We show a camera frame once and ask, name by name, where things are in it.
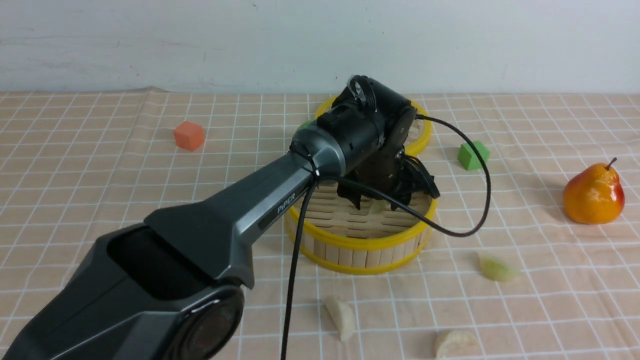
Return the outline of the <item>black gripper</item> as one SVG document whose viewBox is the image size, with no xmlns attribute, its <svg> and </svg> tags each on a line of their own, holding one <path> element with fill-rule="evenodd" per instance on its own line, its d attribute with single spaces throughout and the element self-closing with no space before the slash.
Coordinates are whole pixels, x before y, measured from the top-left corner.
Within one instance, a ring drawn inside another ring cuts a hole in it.
<svg viewBox="0 0 640 360">
<path fill-rule="evenodd" d="M 423 194 L 430 199 L 441 196 L 435 176 L 427 171 L 420 159 L 408 155 L 404 148 L 394 154 L 378 150 L 352 170 L 350 175 L 342 178 L 380 191 L 406 206 L 414 194 Z M 361 210 L 362 198 L 373 199 L 369 191 L 349 186 L 342 180 L 338 182 L 337 194 L 357 210 Z"/>
</svg>

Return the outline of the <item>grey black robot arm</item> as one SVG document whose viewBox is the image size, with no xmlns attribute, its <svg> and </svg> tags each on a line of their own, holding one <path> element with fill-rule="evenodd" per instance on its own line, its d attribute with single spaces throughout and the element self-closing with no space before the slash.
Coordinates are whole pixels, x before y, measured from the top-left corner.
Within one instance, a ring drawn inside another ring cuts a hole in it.
<svg viewBox="0 0 640 360">
<path fill-rule="evenodd" d="M 289 151 L 213 196 L 99 237 L 5 360 L 208 360 L 255 284 L 253 244 L 319 182 L 343 178 L 407 205 L 434 178 L 404 154 L 418 109 L 355 75 Z"/>
</svg>

